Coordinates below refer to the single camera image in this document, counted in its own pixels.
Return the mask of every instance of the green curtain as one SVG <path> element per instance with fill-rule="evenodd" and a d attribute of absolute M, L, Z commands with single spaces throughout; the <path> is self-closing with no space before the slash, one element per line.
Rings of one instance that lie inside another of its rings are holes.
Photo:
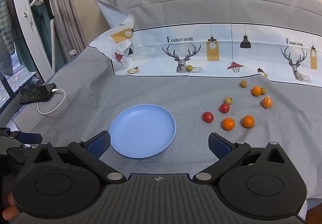
<path fill-rule="evenodd" d="M 44 4 L 38 6 L 32 6 L 31 12 L 33 14 L 33 19 L 35 21 L 36 27 L 38 29 L 39 35 L 42 40 L 42 44 L 45 48 L 47 57 L 49 59 L 50 64 L 52 63 L 52 47 L 50 41 L 50 21 L 46 11 L 46 7 Z M 64 64 L 64 58 L 62 55 L 62 51 L 60 49 L 57 37 L 55 37 L 55 49 L 56 49 L 56 70 L 59 70 Z M 23 64 L 27 67 L 33 67 L 32 59 L 29 53 L 21 52 L 17 53 L 18 58 Z"/>

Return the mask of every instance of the white charging cable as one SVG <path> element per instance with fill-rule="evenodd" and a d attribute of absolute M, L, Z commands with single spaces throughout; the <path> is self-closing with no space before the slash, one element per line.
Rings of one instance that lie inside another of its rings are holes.
<path fill-rule="evenodd" d="M 54 108 L 54 109 L 52 109 L 51 111 L 49 111 L 49 112 L 41 112 L 40 110 L 39 110 L 39 105 L 38 105 L 38 103 L 39 102 L 37 102 L 37 109 L 38 109 L 38 111 L 39 111 L 39 113 L 40 114 L 42 114 L 42 115 L 46 115 L 46 114 L 49 114 L 49 113 L 51 113 L 51 112 L 53 112 L 54 110 L 56 110 L 63 102 L 64 102 L 64 100 L 65 100 L 65 98 L 66 98 L 66 92 L 64 91 L 64 90 L 62 90 L 62 89 L 52 89 L 52 92 L 56 92 L 56 91 L 62 91 L 63 93 L 64 93 L 64 98 L 62 99 L 62 101 L 61 101 L 61 103 L 60 104 L 58 104 L 58 106 L 56 107 L 56 108 Z"/>

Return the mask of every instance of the curtain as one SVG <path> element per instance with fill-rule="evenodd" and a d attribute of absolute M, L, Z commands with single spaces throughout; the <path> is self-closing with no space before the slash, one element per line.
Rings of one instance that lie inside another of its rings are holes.
<path fill-rule="evenodd" d="M 47 54 L 47 57 L 49 59 L 50 64 L 52 63 L 52 48 L 51 48 L 51 40 L 50 40 L 50 21 L 49 17 L 46 11 L 46 7 L 44 4 L 38 5 L 38 6 L 32 6 L 31 12 L 33 14 L 33 18 L 36 24 L 36 27 L 38 29 L 39 35 L 42 40 L 42 44 L 44 46 L 45 52 Z M 60 48 L 60 45 L 58 43 L 57 38 L 55 38 L 55 45 L 56 45 L 56 70 L 59 70 L 66 62 L 63 58 L 62 51 Z M 25 54 L 23 56 L 20 54 L 19 56 L 22 58 L 22 61 L 26 67 L 28 67 L 28 62 L 32 61 L 30 58 L 30 54 Z"/>
<path fill-rule="evenodd" d="M 87 46 L 73 0 L 52 0 L 55 26 L 58 26 L 58 39 L 64 45 L 62 53 L 66 61 L 71 59 L 68 53 L 75 50 L 81 53 Z"/>

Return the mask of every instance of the plastic plate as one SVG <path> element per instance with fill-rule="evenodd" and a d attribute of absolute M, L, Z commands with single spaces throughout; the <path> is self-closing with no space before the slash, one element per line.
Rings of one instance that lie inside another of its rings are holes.
<path fill-rule="evenodd" d="M 173 140 L 175 120 L 165 108 L 142 104 L 122 111 L 109 129 L 112 147 L 130 158 L 147 158 L 163 151 Z"/>

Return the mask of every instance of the hand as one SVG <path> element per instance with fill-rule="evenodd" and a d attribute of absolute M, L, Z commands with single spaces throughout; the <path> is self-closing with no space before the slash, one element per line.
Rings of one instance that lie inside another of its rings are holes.
<path fill-rule="evenodd" d="M 10 206 L 2 212 L 2 217 L 6 221 L 13 221 L 19 215 L 19 211 L 13 201 L 11 193 L 9 193 L 7 198 Z"/>

